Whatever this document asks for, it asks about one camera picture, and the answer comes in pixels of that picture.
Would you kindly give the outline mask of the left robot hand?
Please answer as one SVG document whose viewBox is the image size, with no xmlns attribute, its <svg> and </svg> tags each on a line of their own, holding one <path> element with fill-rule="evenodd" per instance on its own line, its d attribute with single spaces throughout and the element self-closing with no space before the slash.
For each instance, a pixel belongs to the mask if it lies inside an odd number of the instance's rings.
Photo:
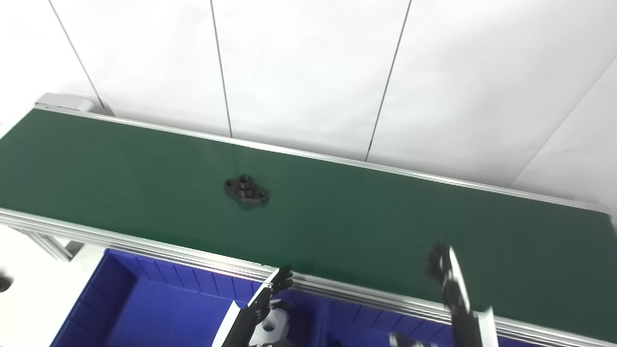
<svg viewBox="0 0 617 347">
<path fill-rule="evenodd" d="M 214 337 L 214 347 L 293 347 L 287 338 L 292 303 L 274 296 L 293 285 L 291 265 L 274 270 L 243 308 L 229 306 Z"/>
</svg>

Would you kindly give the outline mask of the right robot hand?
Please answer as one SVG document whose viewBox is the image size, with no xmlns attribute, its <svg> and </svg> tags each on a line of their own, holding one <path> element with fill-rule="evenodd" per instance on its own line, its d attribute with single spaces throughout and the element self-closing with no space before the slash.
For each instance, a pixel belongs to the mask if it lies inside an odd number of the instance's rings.
<svg viewBox="0 0 617 347">
<path fill-rule="evenodd" d="M 443 303 L 450 310 L 455 347 L 497 347 L 492 308 L 471 309 L 469 293 L 454 248 L 444 242 L 434 244 L 427 259 L 427 275 L 441 287 Z"/>
</svg>

